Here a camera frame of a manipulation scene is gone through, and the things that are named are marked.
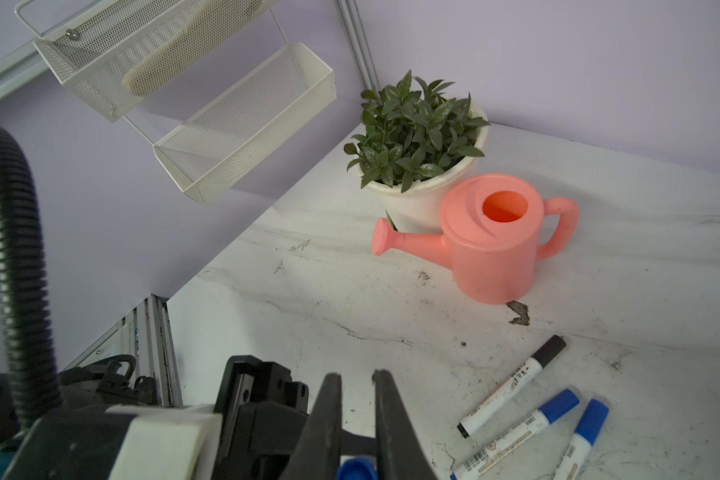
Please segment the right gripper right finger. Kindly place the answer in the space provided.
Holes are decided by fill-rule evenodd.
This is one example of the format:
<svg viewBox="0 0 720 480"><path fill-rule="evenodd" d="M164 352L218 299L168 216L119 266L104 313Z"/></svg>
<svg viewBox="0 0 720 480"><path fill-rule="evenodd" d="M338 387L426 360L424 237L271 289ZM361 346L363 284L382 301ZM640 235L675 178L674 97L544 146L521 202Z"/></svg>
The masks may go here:
<svg viewBox="0 0 720 480"><path fill-rule="evenodd" d="M378 478L435 480L392 374L376 370L372 380Z"/></svg>

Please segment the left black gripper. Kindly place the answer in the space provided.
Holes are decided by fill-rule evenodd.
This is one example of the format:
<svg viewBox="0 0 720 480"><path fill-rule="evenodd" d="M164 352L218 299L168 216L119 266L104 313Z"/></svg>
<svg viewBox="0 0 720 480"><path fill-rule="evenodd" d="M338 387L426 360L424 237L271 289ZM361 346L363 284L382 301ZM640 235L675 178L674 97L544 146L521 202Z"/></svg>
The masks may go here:
<svg viewBox="0 0 720 480"><path fill-rule="evenodd" d="M233 356L213 411L223 417L214 479L281 479L308 413L309 388L275 362ZM375 465L375 440L342 428L341 464L364 457Z"/></svg>

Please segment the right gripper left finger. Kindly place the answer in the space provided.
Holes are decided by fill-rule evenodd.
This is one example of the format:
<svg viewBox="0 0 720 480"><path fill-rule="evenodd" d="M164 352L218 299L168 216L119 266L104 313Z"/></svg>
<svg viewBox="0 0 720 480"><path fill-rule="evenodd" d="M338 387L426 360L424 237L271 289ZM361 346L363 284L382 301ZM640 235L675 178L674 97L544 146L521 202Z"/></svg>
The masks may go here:
<svg viewBox="0 0 720 480"><path fill-rule="evenodd" d="M325 376L311 414L282 480L333 480L339 468L342 432L342 380L338 373Z"/></svg>

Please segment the blue pen cap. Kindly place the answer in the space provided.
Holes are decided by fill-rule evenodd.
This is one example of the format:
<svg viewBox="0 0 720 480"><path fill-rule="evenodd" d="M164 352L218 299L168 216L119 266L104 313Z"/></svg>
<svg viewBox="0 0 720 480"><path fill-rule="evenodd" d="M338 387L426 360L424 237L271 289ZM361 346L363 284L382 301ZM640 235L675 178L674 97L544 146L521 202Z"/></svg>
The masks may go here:
<svg viewBox="0 0 720 480"><path fill-rule="evenodd" d="M336 473L336 480L378 480L374 463L364 457L344 461Z"/></svg>

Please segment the white marker black tip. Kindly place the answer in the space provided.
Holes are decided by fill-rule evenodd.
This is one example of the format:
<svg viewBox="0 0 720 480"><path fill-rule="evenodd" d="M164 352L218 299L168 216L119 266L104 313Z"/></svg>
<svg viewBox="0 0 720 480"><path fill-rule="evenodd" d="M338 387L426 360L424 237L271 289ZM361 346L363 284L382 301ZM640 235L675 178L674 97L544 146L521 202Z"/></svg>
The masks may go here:
<svg viewBox="0 0 720 480"><path fill-rule="evenodd" d="M469 438L495 416L510 400L537 377L567 346L559 335L551 336L485 400L457 424L463 438Z"/></svg>

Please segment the white marker blue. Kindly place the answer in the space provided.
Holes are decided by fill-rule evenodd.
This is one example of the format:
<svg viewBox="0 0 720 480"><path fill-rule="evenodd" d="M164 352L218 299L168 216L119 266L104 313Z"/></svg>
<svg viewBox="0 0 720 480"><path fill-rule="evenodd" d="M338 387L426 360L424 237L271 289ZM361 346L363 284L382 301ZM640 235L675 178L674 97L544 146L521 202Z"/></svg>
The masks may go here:
<svg viewBox="0 0 720 480"><path fill-rule="evenodd" d="M456 466L450 474L450 479L479 479L533 436L573 410L579 403L580 399L572 390L562 390L501 436Z"/></svg>
<svg viewBox="0 0 720 480"><path fill-rule="evenodd" d="M604 402L596 398L589 401L556 467L553 480L578 478L609 413L610 408Z"/></svg>

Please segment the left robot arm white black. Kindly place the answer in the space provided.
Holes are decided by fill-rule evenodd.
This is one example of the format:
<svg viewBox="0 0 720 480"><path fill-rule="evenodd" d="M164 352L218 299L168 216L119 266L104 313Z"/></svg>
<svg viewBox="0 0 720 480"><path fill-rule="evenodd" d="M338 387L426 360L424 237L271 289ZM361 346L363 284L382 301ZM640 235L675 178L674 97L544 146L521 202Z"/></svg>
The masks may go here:
<svg viewBox="0 0 720 480"><path fill-rule="evenodd" d="M0 447L0 479L377 479L376 444L285 367L233 356L215 404L57 410Z"/></svg>

